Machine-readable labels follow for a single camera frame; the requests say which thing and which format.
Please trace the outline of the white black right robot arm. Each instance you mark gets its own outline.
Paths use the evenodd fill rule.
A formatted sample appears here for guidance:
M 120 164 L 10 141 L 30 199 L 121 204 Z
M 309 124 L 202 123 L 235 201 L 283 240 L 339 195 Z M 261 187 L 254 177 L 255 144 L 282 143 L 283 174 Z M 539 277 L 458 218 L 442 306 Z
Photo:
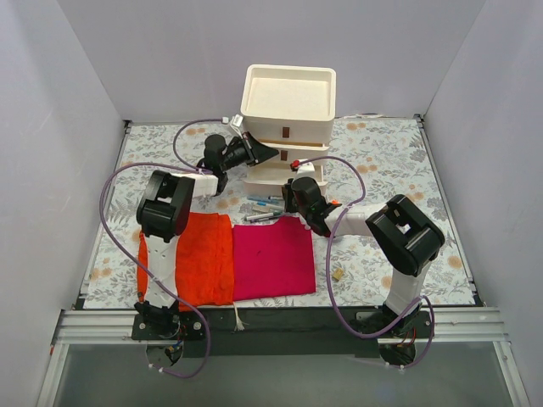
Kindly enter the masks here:
M 405 195 L 396 195 L 382 206 L 361 204 L 358 200 L 343 207 L 328 202 L 316 181 L 308 176 L 291 178 L 282 187 L 285 210 L 297 213 L 318 236 L 328 239 L 326 279 L 334 312 L 345 329 L 361 339 L 374 339 L 389 333 L 403 337 L 415 326 L 421 294 L 429 266 L 445 243 L 443 232 Z M 393 275 L 389 293 L 380 311 L 357 328 L 341 314 L 333 296 L 330 270 L 333 239 L 342 236 L 371 237 L 391 264 Z

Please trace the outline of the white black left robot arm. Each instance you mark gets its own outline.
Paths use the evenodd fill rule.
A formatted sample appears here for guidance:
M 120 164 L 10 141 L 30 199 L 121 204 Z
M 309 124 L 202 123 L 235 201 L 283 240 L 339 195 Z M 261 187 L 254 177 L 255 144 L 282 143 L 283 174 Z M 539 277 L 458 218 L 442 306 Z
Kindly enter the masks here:
M 135 309 L 155 335 L 170 339 L 182 331 L 176 311 L 176 248 L 188 225 L 193 199 L 221 194 L 231 168 L 255 166 L 278 155 L 277 149 L 257 141 L 248 132 L 230 142 L 212 134 L 204 141 L 204 156 L 194 173 L 181 176 L 163 170 L 153 172 L 137 208 L 137 223 L 143 233 L 140 262 L 153 275 L 138 290 Z

